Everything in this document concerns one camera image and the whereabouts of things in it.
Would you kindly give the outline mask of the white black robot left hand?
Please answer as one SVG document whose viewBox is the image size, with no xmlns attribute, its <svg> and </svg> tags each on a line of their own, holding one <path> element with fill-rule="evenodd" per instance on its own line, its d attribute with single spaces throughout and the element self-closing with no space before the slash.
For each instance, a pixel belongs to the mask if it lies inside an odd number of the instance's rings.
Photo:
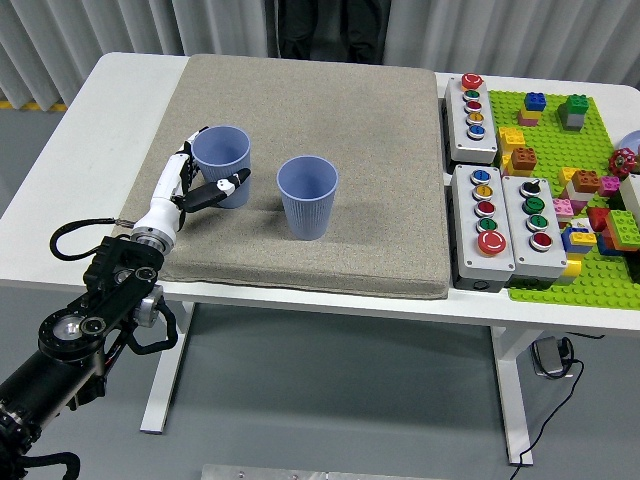
<svg viewBox="0 0 640 480">
<path fill-rule="evenodd" d="M 185 140 L 161 173 L 135 237 L 173 245 L 184 216 L 211 206 L 239 208 L 249 199 L 251 140 L 235 126 L 204 127 Z"/>
</svg>

